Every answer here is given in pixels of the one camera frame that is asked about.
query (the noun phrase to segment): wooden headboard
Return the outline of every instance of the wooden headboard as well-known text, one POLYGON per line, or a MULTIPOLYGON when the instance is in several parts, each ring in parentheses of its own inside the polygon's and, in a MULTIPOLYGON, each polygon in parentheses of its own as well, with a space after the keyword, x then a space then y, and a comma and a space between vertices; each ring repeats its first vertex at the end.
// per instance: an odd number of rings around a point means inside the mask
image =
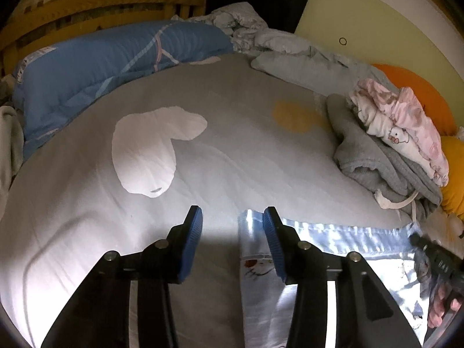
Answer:
POLYGON ((40 48, 128 23, 201 16, 206 0, 55 0, 15 18, 0 31, 1 76, 40 48))

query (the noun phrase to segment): blue pillow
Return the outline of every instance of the blue pillow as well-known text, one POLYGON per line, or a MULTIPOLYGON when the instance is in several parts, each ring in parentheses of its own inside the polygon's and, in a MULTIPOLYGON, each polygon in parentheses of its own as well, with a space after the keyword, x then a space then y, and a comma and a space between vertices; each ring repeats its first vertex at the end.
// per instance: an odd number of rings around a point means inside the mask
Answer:
POLYGON ((181 62, 232 52, 220 29, 152 21, 101 30, 42 48, 18 64, 14 106, 24 112, 24 158, 102 95, 181 62))

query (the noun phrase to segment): yellow-green wall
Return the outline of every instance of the yellow-green wall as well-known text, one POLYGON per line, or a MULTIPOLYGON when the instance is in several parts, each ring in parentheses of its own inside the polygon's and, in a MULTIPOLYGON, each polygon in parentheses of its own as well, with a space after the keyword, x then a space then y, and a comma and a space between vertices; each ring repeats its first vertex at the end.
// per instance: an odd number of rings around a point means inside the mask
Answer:
POLYGON ((308 0, 296 34, 333 52, 410 69, 442 94, 464 126, 464 81, 423 32, 386 3, 308 0))

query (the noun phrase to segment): pink clothing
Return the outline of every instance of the pink clothing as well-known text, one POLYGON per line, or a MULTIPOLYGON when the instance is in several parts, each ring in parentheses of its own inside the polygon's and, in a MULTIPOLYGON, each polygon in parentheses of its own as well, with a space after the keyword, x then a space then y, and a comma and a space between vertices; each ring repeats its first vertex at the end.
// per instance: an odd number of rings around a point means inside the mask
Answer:
POLYGON ((370 97, 377 108, 388 116, 399 128, 409 133, 419 147, 421 156, 430 160, 435 170, 434 179, 442 187, 448 184, 449 165, 445 154, 441 150, 440 134, 432 120, 426 116, 420 102, 411 88, 401 88, 396 95, 367 78, 358 82, 359 93, 370 97))

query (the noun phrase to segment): screw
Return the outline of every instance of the screw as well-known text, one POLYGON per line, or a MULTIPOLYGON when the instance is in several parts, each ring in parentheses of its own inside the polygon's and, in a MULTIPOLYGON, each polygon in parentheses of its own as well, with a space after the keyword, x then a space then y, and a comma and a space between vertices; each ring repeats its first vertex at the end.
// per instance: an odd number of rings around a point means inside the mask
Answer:
POLYGON ((359 262, 362 259, 362 256, 359 252, 352 251, 348 254, 348 258, 350 258, 353 262, 359 262))
POLYGON ((306 242, 306 241, 299 241, 298 248, 302 250, 309 250, 311 248, 311 243, 306 242))
POLYGON ((108 260, 109 262, 111 262, 112 260, 116 259, 117 252, 116 251, 108 251, 107 253, 105 253, 105 255, 103 257, 105 258, 105 260, 108 260))
POLYGON ((165 249, 169 246, 169 242, 167 239, 160 239, 159 241, 155 242, 155 247, 157 249, 165 249))

